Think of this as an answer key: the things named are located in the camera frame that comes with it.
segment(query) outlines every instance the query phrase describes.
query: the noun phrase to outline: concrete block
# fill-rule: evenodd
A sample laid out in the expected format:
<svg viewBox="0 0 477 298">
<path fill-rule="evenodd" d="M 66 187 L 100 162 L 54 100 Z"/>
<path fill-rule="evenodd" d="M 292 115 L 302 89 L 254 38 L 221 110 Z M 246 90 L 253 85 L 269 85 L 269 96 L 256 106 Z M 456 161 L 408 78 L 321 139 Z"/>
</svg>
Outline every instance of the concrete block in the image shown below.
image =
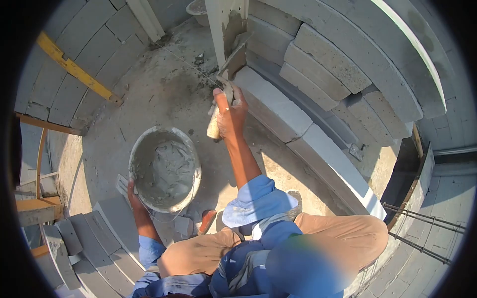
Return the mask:
<svg viewBox="0 0 477 298">
<path fill-rule="evenodd" d="M 51 108 L 67 72 L 58 63 L 48 58 L 36 78 L 31 101 Z"/>
<path fill-rule="evenodd" d="M 74 230 L 83 246 L 82 253 L 101 277 L 121 296 L 126 297 L 131 294 L 133 284 L 119 271 L 98 243 L 84 215 L 77 214 L 69 217 L 69 220 L 73 224 Z"/>
<path fill-rule="evenodd" d="M 131 283 L 137 282 L 144 275 L 144 270 L 122 248 L 113 252 L 109 258 Z"/>
<path fill-rule="evenodd" d="M 121 245 L 111 233 L 111 230 L 104 222 L 99 211 L 87 213 L 84 215 L 84 218 L 86 219 L 90 229 L 93 231 L 93 234 L 98 240 L 99 244 L 108 254 L 108 256 L 121 248 Z"/>
<path fill-rule="evenodd" d="M 70 74 L 67 74 L 55 96 L 48 121 L 64 126 L 70 126 L 78 105 L 86 92 L 85 84 Z"/>
<path fill-rule="evenodd" d="M 242 68 L 234 83 L 244 92 L 249 112 L 282 142 L 302 136 L 311 125 L 304 111 L 251 68 Z"/>
<path fill-rule="evenodd" d="M 133 212 L 120 196 L 107 200 L 100 200 L 94 205 L 93 210 L 98 210 L 123 249 L 142 268 L 139 261 L 139 235 L 137 234 Z"/>
<path fill-rule="evenodd" d="M 249 15 L 264 20 L 293 36 L 297 35 L 301 25 L 299 19 L 258 0 L 250 0 Z"/>
<path fill-rule="evenodd" d="M 281 68 L 280 76 L 289 81 L 293 86 L 298 87 L 300 91 L 313 99 L 323 110 L 329 111 L 338 105 L 337 101 L 331 99 L 320 87 L 286 62 Z"/>
<path fill-rule="evenodd" d="M 16 112 L 22 114 L 26 113 L 33 86 L 35 85 L 38 73 L 46 59 L 49 59 L 48 55 L 38 44 L 34 44 L 30 54 L 28 54 L 23 70 L 21 71 L 20 82 L 18 83 L 17 89 L 17 98 L 15 100 Z"/>
<path fill-rule="evenodd" d="M 315 83 L 331 99 L 339 101 L 350 95 L 351 92 L 333 74 L 293 42 L 288 46 L 284 60 Z"/>
<path fill-rule="evenodd" d="M 38 119 L 47 120 L 50 108 L 38 103 L 28 103 L 26 114 Z"/>
<path fill-rule="evenodd" d="M 371 80 L 333 43 L 304 23 L 294 44 L 336 76 L 353 94 L 371 85 Z"/>
<path fill-rule="evenodd" d="M 395 144 L 384 123 L 360 93 L 349 96 L 346 107 L 379 145 L 387 147 Z"/>
<path fill-rule="evenodd" d="M 269 47 L 268 45 L 256 40 L 250 39 L 247 43 L 247 49 L 262 56 L 263 58 L 271 61 L 279 66 L 283 65 L 284 53 L 280 53 L 276 49 Z"/>
<path fill-rule="evenodd" d="M 95 298 L 121 298 L 101 277 L 88 260 L 81 260 L 73 265 L 76 276 L 83 287 Z"/>
<path fill-rule="evenodd" d="M 134 17 L 133 13 L 127 5 L 124 5 L 117 13 L 106 22 L 109 30 L 111 30 L 120 41 L 125 41 L 141 27 Z"/>
<path fill-rule="evenodd" d="M 64 284 L 69 290 L 79 288 L 81 286 L 80 282 L 71 267 L 66 246 L 61 238 L 60 232 L 55 226 L 43 226 L 43 230 L 53 264 Z"/>
<path fill-rule="evenodd" d="M 403 123 L 384 98 L 383 94 L 371 85 L 361 91 L 361 95 L 373 108 L 394 139 L 408 138 L 412 134 L 413 122 Z"/>
<path fill-rule="evenodd" d="M 62 1 L 43 28 L 48 37 L 51 38 L 52 41 L 57 40 L 66 25 L 68 25 L 85 4 L 86 0 Z"/>
<path fill-rule="evenodd" d="M 116 13 L 109 0 L 90 0 L 68 23 L 56 45 L 73 61 L 93 35 Z"/>
<path fill-rule="evenodd" d="M 342 14 L 316 0 L 301 1 L 300 5 L 286 0 L 262 0 L 262 2 L 283 10 L 299 20 L 306 21 L 323 37 L 333 43 L 373 81 L 389 101 L 401 121 L 407 123 L 423 117 L 420 105 L 396 66 L 369 36 Z M 320 60 L 317 61 L 341 80 L 324 63 Z M 360 91 L 355 92 L 355 89 L 348 86 L 344 81 L 342 82 L 352 93 Z"/>
<path fill-rule="evenodd" d="M 355 214 L 371 214 L 381 220 L 386 212 L 356 167 L 315 124 L 287 146 L 333 190 Z"/>
<path fill-rule="evenodd" d="M 71 221 L 68 219 L 60 220 L 55 223 L 55 226 L 60 231 L 69 256 L 74 256 L 83 250 Z"/>
<path fill-rule="evenodd" d="M 110 0 L 114 5 L 114 8 L 120 10 L 124 5 L 126 5 L 126 0 Z"/>
<path fill-rule="evenodd" d="M 288 45 L 294 38 L 293 35 L 254 16 L 249 16 L 247 20 L 247 30 L 254 32 L 252 39 L 260 41 L 285 55 Z"/>
<path fill-rule="evenodd" d="M 286 97 L 302 109 L 311 120 L 330 137 L 340 149 L 347 149 L 347 143 L 331 128 L 325 119 L 332 117 L 331 111 L 325 112 L 316 102 L 306 96 L 297 87 L 280 77 L 281 67 L 257 54 L 247 51 L 247 65 L 269 81 Z"/>
<path fill-rule="evenodd" d="M 366 145 L 375 143 L 376 140 L 371 136 L 371 134 L 366 130 L 363 124 L 356 119 L 356 117 L 351 114 L 351 112 L 346 107 L 346 100 L 340 101 L 338 106 L 332 109 L 332 112 L 348 124 L 351 131 L 358 137 L 358 139 Z"/>
<path fill-rule="evenodd" d="M 74 62 L 90 76 L 95 77 L 120 46 L 121 42 L 104 25 L 86 44 Z"/>
</svg>

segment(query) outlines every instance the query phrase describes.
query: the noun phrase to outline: man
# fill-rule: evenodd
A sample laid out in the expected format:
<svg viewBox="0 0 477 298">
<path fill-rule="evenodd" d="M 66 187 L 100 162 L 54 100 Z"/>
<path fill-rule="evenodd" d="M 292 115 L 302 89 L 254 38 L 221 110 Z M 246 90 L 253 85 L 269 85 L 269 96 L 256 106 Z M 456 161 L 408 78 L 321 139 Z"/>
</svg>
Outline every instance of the man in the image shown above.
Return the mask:
<svg viewBox="0 0 477 298">
<path fill-rule="evenodd" d="M 297 200 L 262 175 L 243 136 L 247 102 L 233 88 L 232 106 L 220 89 L 213 91 L 238 188 L 223 212 L 227 227 L 166 249 L 130 181 L 139 255 L 147 269 L 131 296 L 342 297 L 358 271 L 384 251 L 386 225 L 373 216 L 287 215 Z M 242 242 L 240 234 L 253 240 Z"/>
</svg>

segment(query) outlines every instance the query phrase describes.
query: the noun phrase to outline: trowel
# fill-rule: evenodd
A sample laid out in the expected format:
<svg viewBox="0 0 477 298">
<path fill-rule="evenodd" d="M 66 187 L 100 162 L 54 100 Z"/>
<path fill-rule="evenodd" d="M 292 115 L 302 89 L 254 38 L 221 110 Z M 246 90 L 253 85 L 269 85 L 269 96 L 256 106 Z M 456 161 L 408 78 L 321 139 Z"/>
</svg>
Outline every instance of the trowel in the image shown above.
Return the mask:
<svg viewBox="0 0 477 298">
<path fill-rule="evenodd" d="M 224 65 L 220 68 L 217 74 L 217 80 L 222 83 L 224 86 L 224 93 L 227 97 L 227 102 L 231 105 L 234 99 L 234 91 L 230 81 L 223 77 L 224 71 L 228 70 L 228 78 L 232 78 L 233 75 L 239 71 L 247 63 L 245 60 L 245 49 L 247 46 L 247 41 L 252 32 L 241 33 L 236 36 L 233 44 L 234 51 L 225 61 Z M 217 127 L 217 115 L 218 115 L 218 106 L 215 107 L 212 117 L 210 118 L 209 125 L 207 127 L 207 136 L 214 140 L 220 140 L 220 131 Z"/>
</svg>

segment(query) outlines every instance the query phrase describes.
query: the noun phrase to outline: bucket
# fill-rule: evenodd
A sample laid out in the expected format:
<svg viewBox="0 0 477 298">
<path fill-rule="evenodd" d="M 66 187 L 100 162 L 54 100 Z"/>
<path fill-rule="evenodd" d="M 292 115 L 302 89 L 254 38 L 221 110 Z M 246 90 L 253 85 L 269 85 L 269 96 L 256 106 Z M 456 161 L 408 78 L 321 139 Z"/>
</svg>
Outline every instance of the bucket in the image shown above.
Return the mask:
<svg viewBox="0 0 477 298">
<path fill-rule="evenodd" d="M 202 168 L 194 143 L 184 132 L 154 126 L 134 144 L 129 177 L 134 179 L 135 193 L 147 207 L 173 213 L 194 199 Z"/>
<path fill-rule="evenodd" d="M 196 18 L 197 23 L 204 27 L 209 27 L 207 9 L 205 0 L 194 0 L 186 7 L 186 12 L 194 18 Z"/>
</svg>

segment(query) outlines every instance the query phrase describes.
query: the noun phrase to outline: tan trousers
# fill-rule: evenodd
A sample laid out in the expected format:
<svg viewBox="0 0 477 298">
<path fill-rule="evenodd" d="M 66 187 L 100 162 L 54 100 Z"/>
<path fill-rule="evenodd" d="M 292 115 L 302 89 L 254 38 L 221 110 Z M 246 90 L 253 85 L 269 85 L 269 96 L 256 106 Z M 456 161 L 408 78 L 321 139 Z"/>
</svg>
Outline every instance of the tan trousers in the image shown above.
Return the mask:
<svg viewBox="0 0 477 298">
<path fill-rule="evenodd" d="M 356 275 L 376 260 L 387 245 L 386 224 L 374 216 L 315 216 L 301 213 L 295 223 L 343 269 Z M 158 259 L 161 277 L 205 273 L 211 275 L 220 259 L 240 243 L 225 227 L 212 235 L 200 235 L 171 245 Z"/>
</svg>

